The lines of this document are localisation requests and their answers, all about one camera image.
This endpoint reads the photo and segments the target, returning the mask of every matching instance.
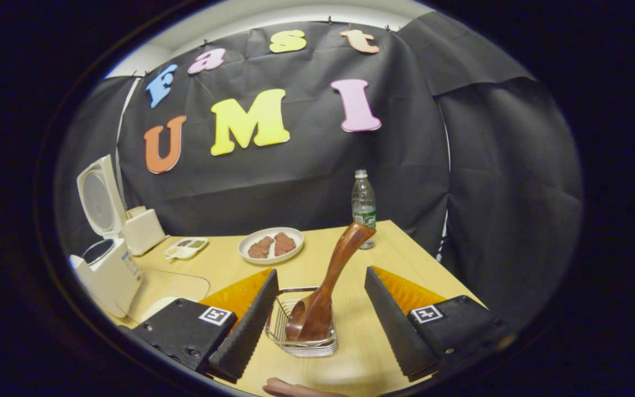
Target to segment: white appliance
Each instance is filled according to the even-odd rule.
[[[71,266],[106,311],[126,317],[141,286],[141,274],[132,255],[143,254],[166,236],[153,210],[127,221],[110,155],[82,171],[77,181],[88,222],[104,239],[88,248],[82,257],[70,255]]]

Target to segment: wooden spatula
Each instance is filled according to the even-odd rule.
[[[286,339],[288,341],[322,341],[327,337],[330,324],[332,324],[330,297],[332,297],[332,290],[335,288],[337,278],[359,246],[364,244],[375,232],[376,229],[360,223],[352,223],[342,233],[335,246],[335,251],[332,252],[332,259],[327,267],[324,281],[315,292],[301,299],[290,312],[286,324]]]

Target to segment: open lid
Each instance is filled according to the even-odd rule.
[[[119,198],[110,155],[91,163],[78,175],[78,193],[95,233],[105,239],[118,238],[126,213]]]

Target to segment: black backdrop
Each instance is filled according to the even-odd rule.
[[[381,48],[353,49],[340,32],[360,29]],[[272,53],[270,38],[302,30],[307,47]],[[201,53],[225,48],[224,63],[189,75]],[[178,65],[171,91],[150,108],[148,84]],[[346,133],[335,80],[369,82],[376,131]],[[391,219],[435,256],[448,211],[443,265],[490,309],[519,328],[552,296],[582,220],[582,181],[572,134],[549,92],[481,35],[439,13],[399,32],[365,25],[287,23],[224,37],[140,78],[103,81],[68,129],[56,171],[63,246],[80,253],[99,237],[81,211],[75,177],[105,154],[121,166],[129,208],[156,210],[173,235],[249,234],[350,222],[353,172],[368,169],[378,219]],[[213,156],[214,103],[248,110],[258,93],[286,91],[290,141],[236,146]],[[167,173],[144,162],[149,128],[185,115],[181,156]],[[169,151],[169,130],[159,155]]]

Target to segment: small white container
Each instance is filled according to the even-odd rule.
[[[198,251],[207,246],[207,239],[204,237],[187,237],[166,249],[166,259],[190,259]]]

